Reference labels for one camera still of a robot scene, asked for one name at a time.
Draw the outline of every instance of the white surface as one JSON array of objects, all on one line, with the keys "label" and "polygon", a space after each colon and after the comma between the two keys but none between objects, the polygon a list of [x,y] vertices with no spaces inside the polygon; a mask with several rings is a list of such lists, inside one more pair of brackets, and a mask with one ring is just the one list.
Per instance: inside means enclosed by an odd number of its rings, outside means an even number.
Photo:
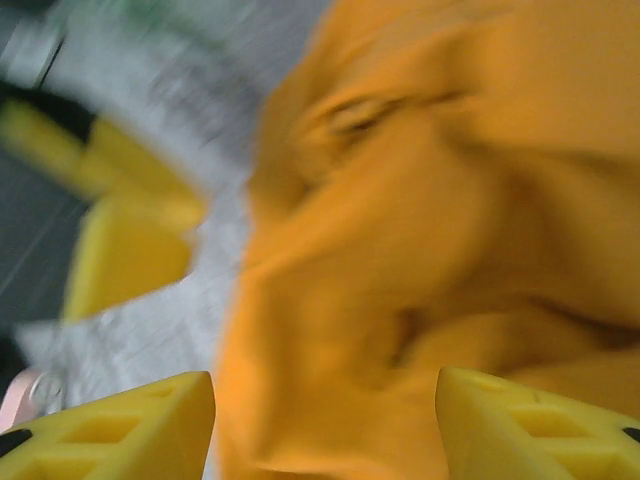
[{"label": "white surface", "polygon": [[[189,1],[190,21],[206,25],[216,2]],[[71,25],[49,86],[121,119],[213,202],[193,273],[182,282],[77,326],[19,332],[34,363],[67,372],[69,405],[210,368],[247,235],[244,184],[263,93],[297,61],[325,4],[263,2],[235,17],[224,49],[166,31],[141,37],[86,12]]]}]

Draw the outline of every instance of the yellow foam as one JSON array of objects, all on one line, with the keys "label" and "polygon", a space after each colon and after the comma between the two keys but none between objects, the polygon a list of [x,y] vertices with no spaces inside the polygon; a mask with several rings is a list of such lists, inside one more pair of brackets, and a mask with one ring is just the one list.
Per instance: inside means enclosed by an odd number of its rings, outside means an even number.
[{"label": "yellow foam", "polygon": [[89,148],[156,199],[162,215],[179,228],[193,229],[204,221],[206,198],[112,122],[100,118],[94,123]]},{"label": "yellow foam", "polygon": [[208,373],[185,373],[19,425],[0,480],[201,480],[215,417]]},{"label": "yellow foam", "polygon": [[0,139],[35,169],[75,190],[68,178],[80,163],[82,143],[40,112],[25,103],[7,101],[0,115]]},{"label": "yellow foam", "polygon": [[0,112],[0,140],[94,206],[84,220],[63,316],[76,321],[176,282],[188,272],[192,231],[208,201],[109,120],[84,145],[26,103]]},{"label": "yellow foam", "polygon": [[640,480],[637,420],[455,368],[436,407],[451,480]]},{"label": "yellow foam", "polygon": [[88,145],[28,104],[9,101],[0,138],[38,170],[86,200],[125,196],[188,231],[204,220],[207,198],[110,120],[97,118]]},{"label": "yellow foam", "polygon": [[193,241],[149,211],[98,201],[82,222],[63,316],[80,320],[183,278]]}]

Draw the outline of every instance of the orange shirt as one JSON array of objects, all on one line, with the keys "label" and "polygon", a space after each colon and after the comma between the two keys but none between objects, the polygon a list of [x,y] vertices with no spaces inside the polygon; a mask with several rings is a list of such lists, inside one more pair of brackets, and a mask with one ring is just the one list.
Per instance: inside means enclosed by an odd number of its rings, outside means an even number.
[{"label": "orange shirt", "polygon": [[446,478],[444,365],[640,417],[640,3],[343,0],[264,112],[225,480]]}]

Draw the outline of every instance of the square hole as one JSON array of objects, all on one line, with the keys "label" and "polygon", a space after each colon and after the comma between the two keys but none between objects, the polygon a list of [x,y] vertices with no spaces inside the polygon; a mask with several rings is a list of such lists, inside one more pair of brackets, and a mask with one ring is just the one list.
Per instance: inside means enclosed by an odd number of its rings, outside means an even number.
[{"label": "square hole", "polygon": [[68,443],[119,443],[140,423],[139,417],[103,415],[88,419],[65,437]]},{"label": "square hole", "polygon": [[94,459],[67,457],[39,458],[37,463],[42,472],[41,480],[82,480],[98,464]]},{"label": "square hole", "polygon": [[637,466],[612,452],[567,452],[554,457],[575,480],[636,480],[640,477]]},{"label": "square hole", "polygon": [[38,458],[15,480],[83,480],[98,465],[93,459]]},{"label": "square hole", "polygon": [[589,437],[588,432],[559,408],[530,405],[510,409],[512,417],[536,438]]}]

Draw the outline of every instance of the pink object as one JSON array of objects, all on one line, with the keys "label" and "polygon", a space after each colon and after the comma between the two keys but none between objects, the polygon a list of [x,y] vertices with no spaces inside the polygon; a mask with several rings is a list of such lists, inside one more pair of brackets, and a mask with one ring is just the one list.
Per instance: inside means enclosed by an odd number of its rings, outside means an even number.
[{"label": "pink object", "polygon": [[31,393],[41,376],[36,370],[25,370],[11,382],[0,406],[0,433],[38,416],[40,408],[33,403]]}]

